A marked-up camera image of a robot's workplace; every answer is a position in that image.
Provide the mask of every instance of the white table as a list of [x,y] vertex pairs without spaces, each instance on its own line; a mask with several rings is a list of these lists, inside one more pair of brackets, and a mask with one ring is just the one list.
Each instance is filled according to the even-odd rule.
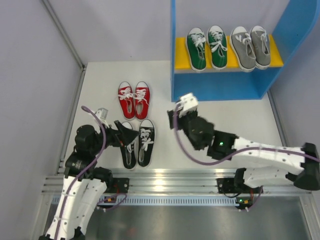
[[[125,121],[117,97],[119,84],[127,81],[134,89],[139,81],[145,81],[151,88],[149,119],[155,125],[156,139],[148,169],[203,169],[203,168],[243,168],[258,167],[255,163],[245,162],[245,157],[234,157],[215,166],[202,166],[189,160],[179,148],[173,130],[169,128],[167,110],[175,106],[171,102],[170,61],[121,61],[90,62],[86,69],[66,157],[75,145],[76,130],[81,125],[91,124],[99,131],[93,118],[81,110],[85,105],[95,111],[98,108],[109,110],[107,122]],[[281,145],[278,129],[266,95],[262,100],[207,101],[200,102],[198,114],[215,124],[215,129],[234,133],[255,142]],[[135,129],[140,122],[131,121]],[[180,136],[188,151],[204,162],[214,160],[206,156],[206,151],[194,151],[188,139],[181,132]],[[119,148],[109,147],[98,160],[98,166],[108,169],[124,168]],[[133,171],[143,171],[137,166]]]

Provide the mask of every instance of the blue side panel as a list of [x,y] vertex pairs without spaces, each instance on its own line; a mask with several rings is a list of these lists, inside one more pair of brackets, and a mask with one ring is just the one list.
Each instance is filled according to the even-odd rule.
[[175,89],[175,53],[176,53],[176,0],[171,0],[171,100],[174,98]]
[[259,99],[253,74],[245,72],[175,74],[173,101],[187,93],[199,101]]
[[319,2],[320,0],[291,0],[289,2],[272,33],[284,66],[253,73],[260,97],[266,94],[315,26],[320,11]]

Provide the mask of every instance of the wall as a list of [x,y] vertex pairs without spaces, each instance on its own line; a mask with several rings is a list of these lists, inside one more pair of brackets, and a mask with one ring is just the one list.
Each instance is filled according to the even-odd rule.
[[27,240],[80,69],[39,0],[0,1],[0,233]]
[[[320,150],[320,20],[272,87],[290,146]],[[314,192],[320,210],[320,191]]]
[[[85,64],[170,60],[171,0],[52,0]],[[200,27],[262,25],[272,32],[289,0],[176,0],[177,37]]]

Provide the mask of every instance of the pair of black shoes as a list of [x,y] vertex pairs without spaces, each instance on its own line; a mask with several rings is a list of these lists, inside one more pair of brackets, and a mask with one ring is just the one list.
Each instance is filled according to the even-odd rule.
[[[122,125],[128,129],[134,129],[130,122]],[[152,150],[156,138],[155,126],[149,119],[145,119],[139,126],[140,135],[128,146],[120,147],[122,162],[126,169],[132,170],[138,164],[147,167],[151,163]],[[135,154],[135,143],[138,140],[138,161]]]

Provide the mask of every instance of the shoe rack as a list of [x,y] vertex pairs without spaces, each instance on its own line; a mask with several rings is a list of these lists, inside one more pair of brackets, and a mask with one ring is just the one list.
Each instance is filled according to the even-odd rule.
[[206,70],[201,73],[192,71],[186,38],[176,37],[176,10],[176,0],[171,0],[171,100],[175,102],[179,96],[190,92],[199,101],[258,100],[266,94],[311,32],[319,16],[320,0],[309,0],[308,3],[289,1],[274,31],[269,32],[270,67],[249,73],[239,69],[229,36],[226,69],[216,71],[211,67],[210,49],[206,44]]

